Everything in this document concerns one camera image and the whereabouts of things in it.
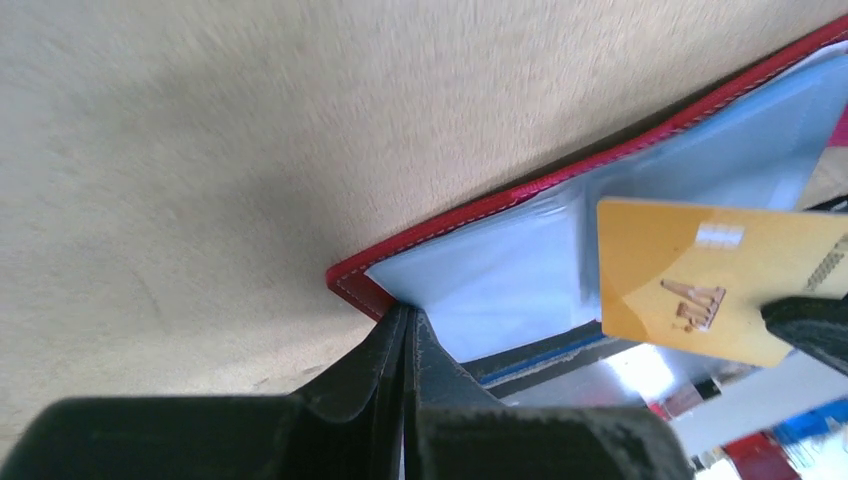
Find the wallet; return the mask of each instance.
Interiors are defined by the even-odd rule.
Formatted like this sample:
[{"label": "wallet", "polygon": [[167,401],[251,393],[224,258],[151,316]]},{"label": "wallet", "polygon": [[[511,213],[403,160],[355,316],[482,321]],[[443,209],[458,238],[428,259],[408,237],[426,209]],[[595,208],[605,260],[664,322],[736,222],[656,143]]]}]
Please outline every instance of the wallet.
[{"label": "wallet", "polygon": [[469,362],[600,321],[605,196],[794,209],[828,145],[848,145],[848,16],[734,74],[611,148],[453,209],[330,268],[375,320],[427,312]]}]

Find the orange card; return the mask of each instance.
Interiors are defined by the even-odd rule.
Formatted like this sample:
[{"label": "orange card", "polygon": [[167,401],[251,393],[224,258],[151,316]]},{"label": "orange card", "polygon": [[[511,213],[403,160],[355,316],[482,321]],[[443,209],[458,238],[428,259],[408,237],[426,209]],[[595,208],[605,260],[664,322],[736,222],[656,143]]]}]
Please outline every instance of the orange card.
[{"label": "orange card", "polygon": [[607,198],[598,243],[604,333],[702,355],[777,365],[760,306],[848,293],[848,215]]}]

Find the gold card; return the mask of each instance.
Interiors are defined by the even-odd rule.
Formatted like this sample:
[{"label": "gold card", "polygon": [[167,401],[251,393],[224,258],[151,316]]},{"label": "gold card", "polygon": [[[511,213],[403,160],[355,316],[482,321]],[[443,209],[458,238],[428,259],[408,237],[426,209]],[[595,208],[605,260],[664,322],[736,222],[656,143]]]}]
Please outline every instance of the gold card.
[{"label": "gold card", "polygon": [[760,307],[848,293],[848,215],[607,198],[598,243],[604,333],[702,355],[775,366]]}]

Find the red wallet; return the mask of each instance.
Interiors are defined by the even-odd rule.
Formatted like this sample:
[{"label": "red wallet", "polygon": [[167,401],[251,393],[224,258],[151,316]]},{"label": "red wallet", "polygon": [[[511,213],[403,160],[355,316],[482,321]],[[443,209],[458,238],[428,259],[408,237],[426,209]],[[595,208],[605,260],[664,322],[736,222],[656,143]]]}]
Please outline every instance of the red wallet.
[{"label": "red wallet", "polygon": [[[395,299],[366,275],[366,270],[375,263],[450,233],[463,225],[521,204],[568,179],[616,162],[624,156],[687,131],[812,53],[845,40],[848,40],[848,15],[840,17],[747,68],[635,138],[520,186],[445,212],[353,255],[327,271],[327,286],[366,315],[379,320],[386,314]],[[842,117],[830,143],[831,145],[848,145],[848,115]]]}]

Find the wallet stitching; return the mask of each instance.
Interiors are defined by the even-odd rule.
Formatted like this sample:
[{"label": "wallet stitching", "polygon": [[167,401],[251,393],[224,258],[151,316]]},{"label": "wallet stitching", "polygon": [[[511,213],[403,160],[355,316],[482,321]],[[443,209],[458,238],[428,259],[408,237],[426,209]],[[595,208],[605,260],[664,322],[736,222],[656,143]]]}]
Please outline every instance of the wallet stitching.
[{"label": "wallet stitching", "polygon": [[[828,45],[828,44],[830,44],[830,43],[833,43],[833,41],[834,41],[834,40],[836,40],[836,39],[838,39],[838,38],[840,38],[840,37],[845,36],[845,34],[848,34],[848,29],[843,30],[843,31],[842,31],[842,32],[840,32],[838,35],[833,36],[833,37],[832,37],[832,38],[830,38],[829,40],[825,40],[825,41],[821,42],[817,48],[821,48],[821,47],[823,47],[823,46],[825,46],[825,45]],[[522,193],[521,195],[519,195],[518,197],[516,197],[516,198],[515,198],[512,202],[510,202],[510,203],[509,203],[509,204],[507,204],[507,205],[504,205],[504,206],[501,206],[501,207],[499,207],[499,208],[496,208],[496,209],[494,209],[494,210],[492,210],[492,211],[490,211],[490,212],[482,213],[482,214],[477,215],[477,216],[475,216],[475,217],[473,217],[473,218],[465,219],[465,220],[463,220],[463,221],[461,221],[461,222],[459,222],[459,223],[457,223],[457,224],[454,224],[454,225],[450,225],[450,226],[448,226],[448,227],[445,227],[445,228],[443,228],[443,229],[439,230],[438,232],[431,233],[431,234],[429,234],[429,235],[427,235],[427,236],[425,236],[425,237],[419,238],[419,239],[417,239],[417,240],[415,240],[415,241],[412,241],[412,242],[407,243],[406,245],[403,245],[403,246],[401,246],[401,247],[398,247],[398,248],[394,249],[393,251],[391,251],[391,252],[389,252],[389,253],[387,253],[387,254],[385,254],[385,255],[381,256],[380,258],[378,258],[378,259],[376,259],[376,260],[374,260],[374,261],[368,262],[368,263],[366,263],[365,265],[359,266],[359,267],[357,267],[357,268],[355,268],[355,269],[351,270],[350,272],[348,272],[348,273],[346,273],[346,274],[342,275],[341,277],[339,277],[339,279],[338,279],[338,280],[336,280],[336,286],[337,286],[337,287],[339,287],[339,288],[341,288],[342,290],[344,290],[344,291],[345,291],[348,295],[350,295],[352,298],[354,298],[356,301],[358,301],[358,302],[360,303],[360,305],[362,305],[363,307],[365,307],[366,309],[368,309],[371,313],[373,313],[373,314],[375,314],[375,315],[377,315],[377,316],[379,317],[379,316],[381,315],[381,314],[380,314],[380,312],[378,312],[378,311],[377,311],[377,310],[376,310],[373,306],[371,306],[370,304],[368,304],[368,302],[366,302],[365,300],[363,300],[362,298],[360,298],[358,295],[356,295],[355,293],[353,293],[352,291],[350,291],[347,287],[345,287],[344,283],[346,283],[346,282],[347,282],[347,279],[348,279],[349,277],[351,277],[352,275],[356,275],[356,274],[363,274],[363,275],[364,275],[365,270],[368,270],[369,268],[371,268],[371,266],[372,266],[372,265],[374,265],[375,263],[381,262],[381,261],[383,261],[384,259],[386,259],[386,258],[388,258],[388,257],[391,257],[391,256],[394,256],[395,254],[397,254],[397,253],[399,253],[399,252],[402,252],[402,251],[404,251],[404,250],[408,250],[408,249],[410,249],[410,248],[412,248],[412,247],[414,247],[414,246],[416,246],[416,245],[418,245],[418,244],[420,244],[420,243],[423,243],[423,242],[426,242],[427,240],[430,240],[431,238],[434,238],[434,237],[437,237],[437,236],[441,236],[441,235],[446,234],[446,233],[450,233],[450,232],[452,232],[452,231],[456,230],[457,228],[459,228],[459,227],[461,227],[461,226],[463,226],[463,225],[466,225],[466,224],[468,224],[468,223],[476,222],[477,220],[483,219],[483,218],[488,217],[488,216],[490,216],[490,215],[494,215],[495,213],[498,213],[498,212],[501,212],[501,211],[503,211],[503,210],[506,210],[507,208],[513,207],[513,206],[515,206],[517,203],[521,202],[522,200],[524,200],[524,199],[526,199],[526,198],[528,198],[528,197],[531,197],[531,196],[533,196],[533,195],[536,195],[537,193],[539,193],[539,192],[541,192],[541,191],[543,191],[543,190],[547,190],[548,188],[552,187],[553,185],[558,185],[558,184],[560,184],[560,183],[562,183],[562,182],[564,182],[564,181],[566,181],[566,180],[568,180],[568,179],[570,179],[570,178],[574,178],[574,177],[576,177],[576,176],[578,176],[578,175],[581,175],[581,174],[583,174],[583,173],[586,173],[587,171],[595,170],[595,169],[598,169],[598,168],[604,167],[604,166],[606,166],[606,165],[609,165],[609,164],[611,164],[611,163],[613,163],[613,162],[615,162],[615,161],[617,161],[617,160],[621,159],[621,157],[624,157],[624,156],[630,155],[630,154],[632,154],[632,153],[634,153],[634,152],[638,152],[638,151],[644,150],[644,149],[646,149],[646,148],[648,148],[648,147],[651,147],[651,146],[653,146],[653,145],[656,145],[657,143],[659,143],[659,142],[661,142],[661,141],[665,140],[666,138],[668,138],[669,136],[674,135],[674,134],[676,134],[676,133],[680,133],[680,132],[682,132],[682,131],[684,131],[684,130],[687,130],[687,129],[691,128],[693,125],[695,125],[695,124],[697,124],[697,123],[700,123],[700,122],[701,122],[704,118],[709,117],[710,115],[714,114],[714,113],[715,113],[715,112],[717,112],[718,110],[721,110],[722,108],[726,107],[726,106],[727,106],[730,102],[732,102],[732,101],[736,100],[737,98],[741,97],[742,95],[745,95],[746,93],[750,92],[751,90],[753,90],[753,89],[755,89],[755,88],[759,87],[759,86],[760,86],[760,85],[762,85],[763,83],[765,83],[765,82],[767,82],[767,81],[771,80],[771,79],[772,79],[772,78],[774,78],[775,76],[777,76],[777,75],[779,75],[780,73],[784,72],[784,71],[785,71],[787,68],[789,68],[791,65],[793,65],[793,64],[795,64],[795,63],[797,63],[797,62],[798,62],[798,60],[800,60],[801,58],[804,58],[804,57],[806,57],[806,56],[808,56],[808,55],[810,55],[810,54],[809,54],[809,53],[805,53],[805,54],[802,54],[802,55],[798,55],[797,57],[795,57],[795,58],[794,58],[794,59],[792,59],[791,61],[787,62],[787,63],[784,65],[784,67],[783,67],[783,68],[779,68],[779,69],[777,69],[777,70],[774,70],[774,71],[770,72],[768,75],[766,75],[766,76],[764,76],[764,77],[762,77],[762,78],[760,78],[760,79],[758,79],[758,80],[755,80],[755,81],[754,81],[754,82],[752,82],[750,85],[748,85],[748,86],[746,86],[745,88],[743,88],[742,90],[740,90],[740,91],[738,91],[738,92],[734,93],[733,95],[731,95],[731,96],[727,97],[726,99],[724,99],[724,100],[722,100],[721,102],[719,102],[717,105],[713,106],[712,108],[710,108],[709,110],[707,110],[707,111],[703,112],[702,114],[698,115],[697,117],[693,118],[692,120],[690,120],[690,121],[686,122],[685,124],[683,124],[683,125],[682,125],[682,126],[680,126],[680,127],[673,128],[673,129],[669,130],[668,132],[663,133],[663,134],[661,134],[661,135],[657,136],[657,138],[655,138],[655,139],[648,140],[648,141],[645,141],[645,142],[643,142],[643,143],[640,143],[639,145],[636,145],[636,146],[635,146],[635,147],[633,147],[632,149],[627,150],[627,151],[624,151],[624,152],[622,152],[622,153],[620,153],[620,154],[618,154],[618,155],[616,155],[616,156],[614,156],[614,157],[612,157],[612,158],[610,158],[610,159],[608,159],[608,160],[605,160],[605,161],[603,161],[603,162],[601,162],[601,163],[598,163],[598,164],[592,165],[591,167],[587,167],[587,168],[584,168],[584,169],[579,170],[579,171],[575,171],[575,172],[573,172],[573,175],[571,175],[571,176],[569,176],[569,177],[567,177],[567,178],[564,178],[564,179],[555,179],[555,180],[551,180],[551,181],[549,181],[549,182],[542,183],[542,184],[540,184],[540,185],[536,186],[536,188],[533,188],[532,190],[529,190],[529,191],[527,191],[527,192]]]}]

